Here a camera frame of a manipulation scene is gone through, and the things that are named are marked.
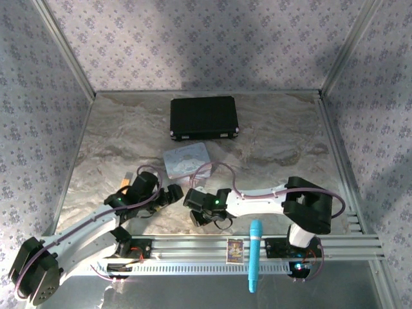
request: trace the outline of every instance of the card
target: card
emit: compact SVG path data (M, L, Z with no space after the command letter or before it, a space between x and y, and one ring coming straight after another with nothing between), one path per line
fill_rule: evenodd
M243 265L242 239L227 239L226 264Z

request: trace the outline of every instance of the microphone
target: microphone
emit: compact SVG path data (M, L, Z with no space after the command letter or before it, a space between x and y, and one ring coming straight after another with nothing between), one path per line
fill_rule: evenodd
M259 280L260 240L263 233L262 222L253 220L250 224L249 291L255 293Z

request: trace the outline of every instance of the metal frame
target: metal frame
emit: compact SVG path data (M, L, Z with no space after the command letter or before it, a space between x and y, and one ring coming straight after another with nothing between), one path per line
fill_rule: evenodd
M330 147L335 158L339 176L341 177L342 192L348 202L349 208L355 211L356 217L359 221L360 231L364 234L369 234L370 228L363 218L359 201L361 197L359 192L355 190L355 175L352 169L345 164L348 161L348 154L343 144L339 142L341 140L339 129L333 125L328 108L323 100L317 100L319 111L321 112L322 120L324 123L324 129L329 138ZM401 308L402 304L395 288L392 276L389 271L388 262L383 259L382 261L370 261L369 262L371 273L373 275L375 285L379 294L380 302L384 308Z
M63 208L64 199L66 198L66 194L67 194L67 191L69 189L71 176L73 175L73 171L75 169L77 156L79 155L80 147L82 145L84 132L86 132L86 127L87 127L87 124L89 122L89 117L90 117L91 109L93 107L93 103L94 102L91 102L91 104L89 105L89 108L86 112L86 117L84 118L83 126L82 126L82 129L80 131L80 136L79 136L79 139L77 140L75 154L73 156L73 160L70 163L70 168L69 168L69 171L67 173L66 179L64 181L62 194L60 195L59 202L57 204L57 208L56 208L56 211L54 213L53 221L51 222L51 225L47 228L46 232L44 233L44 236L54 235L54 233L56 231L57 224L58 224L59 218L60 218L60 214L61 214L61 211L62 211L62 208Z
M355 50L358 42L361 40L363 33L369 26L372 17L379 9L382 1L383 0L366 0L364 2L352 29L346 37L336 60L333 62L332 67L330 68L328 75L322 84L322 96L327 95L335 86L337 79L341 75L345 65L348 63L351 54Z
M244 243L245 262L250 250L249 236L234 236ZM247 274L248 265L225 263L228 236L134 236L134 239L151 239L151 257L143 264L133 263L130 272L108 272L107 265L129 264L130 259L103 259L94 267L113 276L154 275L238 275ZM289 261L296 259L268 259L265 239L286 236L263 236L260 247L260 274L289 274ZM382 261L385 259L377 235L326 235L320 237L325 261ZM94 270L85 265L77 270L78 276L93 276Z
M59 25L57 24L52 11L50 10L49 6L47 5L46 1L44 0L32 0L34 7L36 7L37 11L39 12L41 19L43 20L44 24L46 25L47 29L49 29L53 40L55 41L56 45L59 47L62 56L66 60L68 66L70 67L71 71L73 72L77 82L79 83L80 87L82 88L84 94L87 96L88 100L91 102L95 99L95 92L87 79L86 74L84 73L81 65L77 62L77 59L70 48L70 45L61 32Z

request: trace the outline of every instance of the floral wallpaper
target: floral wallpaper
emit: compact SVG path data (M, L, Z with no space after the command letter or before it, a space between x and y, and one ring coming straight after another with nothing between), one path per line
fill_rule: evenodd
M95 91L320 89L363 0L48 0Z
M0 308L17 250L52 222L88 101L29 0L0 0Z
M405 308L412 308L412 4L384 1L328 96Z

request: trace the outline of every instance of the enclosure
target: enclosure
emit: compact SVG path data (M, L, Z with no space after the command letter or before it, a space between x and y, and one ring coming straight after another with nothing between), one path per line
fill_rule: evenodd
M321 238L327 258L317 281L297 286L268 272L256 295L244 295L241 271L166 276L156 268L111 286L86 265L41 308L412 308L408 1L0 4L2 308L23 306L8 271L25 239L62 232L95 211L139 165L164 171L164 151L196 143L171 140L170 101L219 95L235 98L239 136L204 142L212 160L233 166L239 188L300 176L345 199L345 213ZM202 184L215 192L230 187L231 175L215 168ZM291 223L253 215L224 231L195 227L179 201L125 228L152 238L159 254L174 252L168 263L189 267L207 256L209 267L229 235L248 241L256 218L266 236L285 235ZM196 246L212 253L189 250ZM141 282L145 289L132 293ZM69 302L87 286L88 297Z

